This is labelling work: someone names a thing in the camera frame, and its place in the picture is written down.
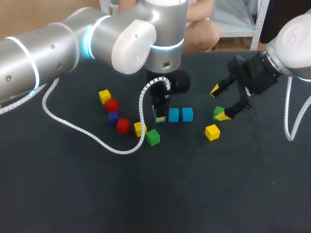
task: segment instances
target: green cube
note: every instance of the green cube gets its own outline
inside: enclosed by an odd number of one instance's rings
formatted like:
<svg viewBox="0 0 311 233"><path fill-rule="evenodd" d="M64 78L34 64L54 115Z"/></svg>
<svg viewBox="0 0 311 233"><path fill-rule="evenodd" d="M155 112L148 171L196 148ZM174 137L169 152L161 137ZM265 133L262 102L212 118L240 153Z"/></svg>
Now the green cube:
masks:
<svg viewBox="0 0 311 233"><path fill-rule="evenodd" d="M215 108L215 110L214 110L213 119L214 119L214 120L217 120L217 121L222 121L222 120L217 119L216 116L217 116L219 113L221 113L223 110L225 110L225 108L217 106L217 107Z"/></svg>
<svg viewBox="0 0 311 233"><path fill-rule="evenodd" d="M147 141L149 142L150 146L154 146L160 143L160 134L154 129L147 133Z"/></svg>

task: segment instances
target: cube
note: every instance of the cube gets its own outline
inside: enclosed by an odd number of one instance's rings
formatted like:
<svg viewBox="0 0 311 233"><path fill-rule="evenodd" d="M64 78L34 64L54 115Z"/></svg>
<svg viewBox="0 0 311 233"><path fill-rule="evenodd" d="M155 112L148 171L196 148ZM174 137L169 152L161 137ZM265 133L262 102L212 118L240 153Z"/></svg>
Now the cube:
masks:
<svg viewBox="0 0 311 233"><path fill-rule="evenodd" d="M116 126L119 121L119 113L118 112L108 113L108 119L109 119L109 123L112 126Z"/></svg>
<svg viewBox="0 0 311 233"><path fill-rule="evenodd" d="M117 132L128 134L130 130L130 121L120 118L117 123Z"/></svg>
<svg viewBox="0 0 311 233"><path fill-rule="evenodd" d="M184 122L193 121L193 110L192 108L183 108L182 109L182 116Z"/></svg>
<svg viewBox="0 0 311 233"><path fill-rule="evenodd" d="M216 125L211 125L206 127L205 135L210 141L212 141L220 137L220 130Z"/></svg>
<svg viewBox="0 0 311 233"><path fill-rule="evenodd" d="M157 112L157 109L154 110L155 122L156 123L163 123L163 122L165 122L166 121L166 116L157 117L156 116L156 112Z"/></svg>
<svg viewBox="0 0 311 233"><path fill-rule="evenodd" d="M150 144L150 146L154 146L158 143L160 143L160 134L154 129L154 130L151 130L147 133L147 141L148 143Z"/></svg>
<svg viewBox="0 0 311 233"><path fill-rule="evenodd" d="M106 101L111 98L110 92L108 90L100 91L98 94L102 104L105 104Z"/></svg>
<svg viewBox="0 0 311 233"><path fill-rule="evenodd" d="M169 122L178 122L179 121L179 109L170 108L169 111Z"/></svg>
<svg viewBox="0 0 311 233"><path fill-rule="evenodd" d="M134 124L134 129L137 137L141 137L141 122Z"/></svg>
<svg viewBox="0 0 311 233"><path fill-rule="evenodd" d="M105 102L105 109L109 113L116 112L119 109L119 104L116 100L110 98Z"/></svg>
<svg viewBox="0 0 311 233"><path fill-rule="evenodd" d="M225 110L225 108L217 106L217 107L215 108L215 110L214 110L213 119L214 119L214 120L217 120L217 121L222 121L222 120L217 119L216 116L217 116L219 113L221 113L223 110Z"/></svg>

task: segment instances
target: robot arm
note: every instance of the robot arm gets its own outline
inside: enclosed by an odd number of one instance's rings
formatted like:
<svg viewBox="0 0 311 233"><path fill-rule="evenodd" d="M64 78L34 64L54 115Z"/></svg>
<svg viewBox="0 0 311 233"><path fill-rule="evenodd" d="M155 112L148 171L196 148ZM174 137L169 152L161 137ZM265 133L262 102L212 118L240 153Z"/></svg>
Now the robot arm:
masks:
<svg viewBox="0 0 311 233"><path fill-rule="evenodd" d="M0 41L0 104L97 59L123 74L180 66L187 0L142 0L110 17L82 8L63 22Z"/></svg>
<svg viewBox="0 0 311 233"><path fill-rule="evenodd" d="M225 108L216 118L233 119L243 109L250 109L250 99L278 82L281 75L311 81L311 10L288 22L265 51L249 60L237 55L229 63L230 75L211 92L216 97L237 81L239 101Z"/></svg>

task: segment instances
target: black mat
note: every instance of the black mat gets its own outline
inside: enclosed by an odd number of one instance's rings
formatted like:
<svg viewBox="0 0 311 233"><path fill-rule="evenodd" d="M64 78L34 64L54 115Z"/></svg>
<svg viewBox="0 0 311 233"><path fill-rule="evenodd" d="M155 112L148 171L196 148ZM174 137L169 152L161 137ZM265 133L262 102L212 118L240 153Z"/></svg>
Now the black mat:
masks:
<svg viewBox="0 0 311 233"><path fill-rule="evenodd" d="M248 57L253 53L244 53ZM192 107L193 123L154 124L145 99L148 129L161 143L144 142L132 156L109 153L97 142L45 115L45 91L0 116L1 233L267 233L311 231L311 125L307 111L295 141L283 130L287 79L254 98L254 108L232 121L212 120L214 108L230 106L233 85L209 95L228 75L234 53L183 58L192 76L187 94L171 107ZM137 143L112 129L98 92L109 89L121 115L138 118L145 71L132 76L98 62L63 77L48 100L57 116L120 150ZM293 125L311 83L293 81ZM209 142L216 123L221 138Z"/></svg>

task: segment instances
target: red cube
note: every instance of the red cube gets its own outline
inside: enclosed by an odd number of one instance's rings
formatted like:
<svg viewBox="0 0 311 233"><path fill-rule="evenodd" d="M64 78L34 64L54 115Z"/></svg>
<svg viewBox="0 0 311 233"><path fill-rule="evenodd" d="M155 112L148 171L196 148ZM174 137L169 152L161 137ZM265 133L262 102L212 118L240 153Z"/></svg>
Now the red cube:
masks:
<svg viewBox="0 0 311 233"><path fill-rule="evenodd" d="M116 112L119 109L119 104L116 100L110 98L105 102L105 109L109 113Z"/></svg>
<svg viewBox="0 0 311 233"><path fill-rule="evenodd" d="M130 121L126 119L119 119L117 123L117 132L128 133L130 130Z"/></svg>

